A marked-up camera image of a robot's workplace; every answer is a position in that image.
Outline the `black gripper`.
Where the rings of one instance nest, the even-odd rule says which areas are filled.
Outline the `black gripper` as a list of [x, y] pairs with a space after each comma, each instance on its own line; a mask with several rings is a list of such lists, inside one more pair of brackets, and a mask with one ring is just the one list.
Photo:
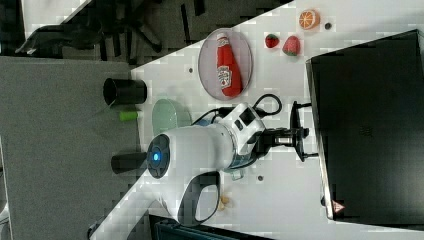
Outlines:
[[294, 133], [287, 128], [266, 129], [257, 138], [253, 152], [256, 155], [266, 155], [273, 147], [294, 147]]

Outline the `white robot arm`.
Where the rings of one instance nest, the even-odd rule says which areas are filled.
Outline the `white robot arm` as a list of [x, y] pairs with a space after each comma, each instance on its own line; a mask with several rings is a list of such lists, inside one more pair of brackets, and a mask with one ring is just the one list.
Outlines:
[[89, 240], [127, 240], [154, 201], [183, 226], [207, 221], [219, 205], [222, 171], [247, 167], [274, 146], [296, 145], [297, 129], [267, 129], [262, 116], [241, 103], [217, 123], [157, 135], [147, 150], [147, 170]]

